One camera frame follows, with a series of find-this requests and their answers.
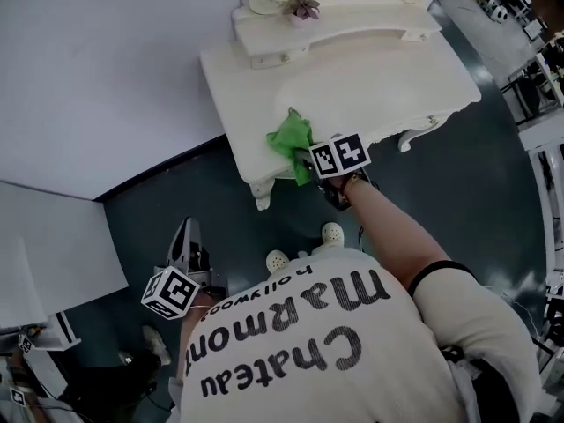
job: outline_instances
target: white vanity table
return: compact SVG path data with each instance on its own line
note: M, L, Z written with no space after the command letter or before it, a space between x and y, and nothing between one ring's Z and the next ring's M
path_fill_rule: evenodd
M432 0L317 0L320 19L292 26L286 0L241 0L238 41L201 54L241 178L259 210L275 179L293 178L265 136L296 108L315 142L359 132L366 147L405 132L399 149L480 93L427 12Z

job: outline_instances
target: gray floor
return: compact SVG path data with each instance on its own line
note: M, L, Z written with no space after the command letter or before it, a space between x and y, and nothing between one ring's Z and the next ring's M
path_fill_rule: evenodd
M397 150L396 138L373 145L368 171L383 193L426 227L453 259L471 268L483 285L515 297L538 322L544 305L545 244L531 165L478 54L440 8L432 13L479 84L482 101L415 140L408 153ZM271 208L258 212L226 143L113 198L106 203L106 214L130 287L68 312L83 339L73 352L86 366L117 364L120 347L141 345L142 323L162 332L176 359L179 323L160 319L138 300L187 215L200 221L211 264L231 293L267 277L269 250L295 256L316 246L326 221L340 222L346 244L358 246L359 227L352 214L337 214L312 185L297 189L291 182L278 182ZM526 313L517 310L530 324ZM163 368L152 396L161 405L170 402L166 378L173 371ZM136 421L166 417L145 400Z

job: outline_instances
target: person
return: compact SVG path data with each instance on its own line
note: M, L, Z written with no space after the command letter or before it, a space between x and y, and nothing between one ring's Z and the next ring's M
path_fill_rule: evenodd
M375 259L342 229L182 322L169 421L528 422L541 390L517 314L380 191L333 179Z
M37 396L23 353L14 348L9 369L25 405L13 401L10 387L0 387L0 423L130 423L137 405L156 386L159 368L171 363L160 334L151 326L142 330L146 350L135 356L119 352L124 364L120 367L81 368L58 399Z

